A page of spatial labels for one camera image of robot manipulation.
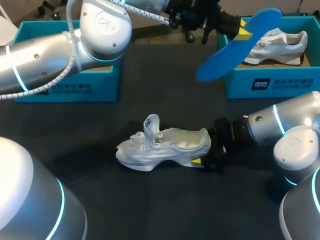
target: cable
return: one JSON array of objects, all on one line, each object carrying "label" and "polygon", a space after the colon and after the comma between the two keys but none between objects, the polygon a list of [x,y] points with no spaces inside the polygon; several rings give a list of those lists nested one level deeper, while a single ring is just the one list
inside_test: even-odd
[{"label": "cable", "polygon": [[[69,0],[66,5],[66,20],[67,20],[67,24],[68,24],[68,28],[69,28],[69,32],[70,32],[70,36],[71,36],[71,41],[72,41],[71,45],[72,45],[72,48],[75,48],[73,53],[77,52],[76,35],[75,35],[75,29],[74,29],[73,22],[72,22],[72,5],[74,4],[75,1],[77,1],[77,0]],[[163,23],[163,24],[169,26],[170,21],[166,17],[141,10],[139,8],[122,3],[118,0],[107,0],[107,1],[109,1],[115,5],[118,5],[120,7],[123,7],[125,10],[127,10],[129,12],[139,14],[145,18],[152,19],[152,20],[158,21],[160,23]],[[53,85],[60,82],[63,78],[65,78],[65,76],[67,76],[68,73],[70,72],[74,63],[75,63],[75,56],[71,55],[69,63],[66,66],[66,68],[62,71],[62,73],[59,74],[59,76],[57,76],[52,81],[48,82],[47,84],[45,84],[43,86],[37,87],[37,88],[29,90],[29,91],[0,95],[0,100],[21,98],[21,97],[30,96],[30,95],[34,95],[39,92],[45,91],[45,90],[51,88]]]},{"label": "cable", "polygon": [[165,24],[165,25],[169,26],[170,20],[168,18],[166,18],[166,17],[160,16],[160,15],[156,15],[156,14],[150,13],[148,11],[141,10],[141,9],[136,8],[134,6],[130,6],[128,4],[125,4],[125,3],[123,3],[123,2],[121,2],[119,0],[107,0],[107,1],[124,8],[125,10],[127,10],[129,12],[138,14],[140,16],[143,16],[143,17],[147,18],[147,19],[152,19],[152,20],[158,21],[158,22],[160,22],[162,24]]},{"label": "cable", "polygon": [[0,11],[2,12],[3,16],[4,16],[10,23],[12,23],[10,17],[7,15],[6,11],[5,11],[4,8],[1,6],[1,4],[0,4]]},{"label": "cable", "polygon": [[[73,51],[73,53],[75,53],[77,50],[76,49],[77,47],[76,47],[75,29],[74,29],[74,26],[72,23],[72,5],[74,4],[75,1],[76,0],[69,0],[66,5],[66,19],[67,19],[68,28],[69,28],[69,32],[70,32],[70,36],[71,36],[71,41],[72,41],[71,47],[75,48],[75,51]],[[71,68],[74,65],[74,62],[75,62],[75,56],[71,55],[70,60],[68,62],[68,65],[66,66],[66,68],[59,74],[59,76],[57,76],[52,81],[48,82],[47,84],[45,84],[43,86],[37,87],[37,88],[29,90],[29,91],[0,95],[0,99],[5,100],[5,99],[21,98],[21,97],[34,95],[39,92],[47,90],[47,89],[51,88],[53,85],[60,82],[63,78],[65,78],[66,75],[68,75],[68,73],[70,72]]]}]

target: cardboard box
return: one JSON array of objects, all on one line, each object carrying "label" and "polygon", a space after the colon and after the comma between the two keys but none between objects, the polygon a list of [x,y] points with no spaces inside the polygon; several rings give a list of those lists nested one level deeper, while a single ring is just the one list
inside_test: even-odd
[{"label": "cardboard box", "polygon": [[[78,28],[79,21],[73,21]],[[14,44],[68,30],[66,21],[23,22]],[[15,98],[17,103],[116,102],[120,82],[121,63],[100,67],[67,76],[50,89],[35,95]]]},{"label": "cardboard box", "polygon": [[[228,99],[296,97],[320,90],[320,24],[313,16],[282,17],[279,28],[285,33],[306,31],[308,47],[300,66],[271,60],[258,66],[241,64],[224,77]],[[218,48],[229,40],[218,35]]]}]

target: black tablecloth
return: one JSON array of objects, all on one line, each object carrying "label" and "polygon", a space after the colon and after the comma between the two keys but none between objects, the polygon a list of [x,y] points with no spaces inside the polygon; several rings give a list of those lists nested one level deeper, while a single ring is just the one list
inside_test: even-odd
[{"label": "black tablecloth", "polygon": [[186,130],[212,128],[282,99],[227,100],[222,80],[196,82],[213,51],[201,45],[132,45],[117,103],[1,101],[0,136],[42,161],[82,202],[88,240],[280,240],[279,205],[266,186],[272,151],[236,154],[224,175],[163,163],[125,168],[115,147],[143,130],[152,113]]}]

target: shoe sole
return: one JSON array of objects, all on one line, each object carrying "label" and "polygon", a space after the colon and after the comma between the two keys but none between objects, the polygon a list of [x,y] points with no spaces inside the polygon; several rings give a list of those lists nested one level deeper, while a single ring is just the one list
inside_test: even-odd
[{"label": "shoe sole", "polygon": [[158,164],[160,164],[164,161],[169,161],[169,160],[175,161],[176,163],[178,163],[184,167],[203,168],[203,166],[201,166],[201,165],[193,164],[191,161],[194,159],[193,158],[166,159],[166,160],[159,160],[159,161],[151,161],[150,163],[152,163],[152,164],[150,164],[150,165],[145,164],[145,165],[140,165],[140,166],[125,164],[125,163],[121,162],[119,159],[118,159],[118,161],[122,165],[126,166],[127,168],[137,170],[137,171],[142,171],[142,172],[149,172],[149,171],[153,170]]},{"label": "shoe sole", "polygon": [[289,56],[276,56],[273,58],[263,57],[263,58],[246,58],[244,60],[245,63],[251,64],[251,65],[259,65],[264,60],[275,60],[281,64],[287,64],[287,65],[295,65],[299,66],[302,63],[302,57],[298,56],[296,58],[292,58]]}]

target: blue insole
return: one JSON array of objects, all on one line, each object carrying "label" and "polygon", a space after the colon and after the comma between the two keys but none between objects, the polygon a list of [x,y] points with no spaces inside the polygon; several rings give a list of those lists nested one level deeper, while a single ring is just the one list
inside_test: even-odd
[{"label": "blue insole", "polygon": [[251,49],[266,34],[281,22],[282,13],[275,8],[266,8],[257,12],[245,25],[244,29],[253,35],[249,40],[233,40],[224,48],[209,57],[196,71],[198,81],[218,79],[236,68],[248,56]]}]

